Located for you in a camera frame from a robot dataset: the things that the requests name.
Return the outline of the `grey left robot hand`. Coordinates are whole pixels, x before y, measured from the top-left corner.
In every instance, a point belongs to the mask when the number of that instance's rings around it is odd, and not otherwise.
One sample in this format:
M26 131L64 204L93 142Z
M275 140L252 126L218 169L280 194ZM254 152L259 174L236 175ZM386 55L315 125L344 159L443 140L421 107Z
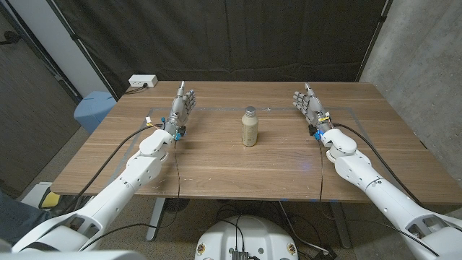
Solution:
M186 129L188 117L196 105L194 90L186 91L185 82L182 81L175 96L170 114L165 121L164 130L176 137Z

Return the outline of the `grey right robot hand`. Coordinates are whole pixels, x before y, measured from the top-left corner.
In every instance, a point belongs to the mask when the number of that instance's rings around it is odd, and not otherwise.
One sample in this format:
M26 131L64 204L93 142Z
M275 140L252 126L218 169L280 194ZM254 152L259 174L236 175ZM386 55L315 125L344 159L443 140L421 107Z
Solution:
M317 141L333 128L329 112L322 106L317 95L308 82L305 83L306 93L295 92L292 96L293 105L298 109L308 122L309 134Z

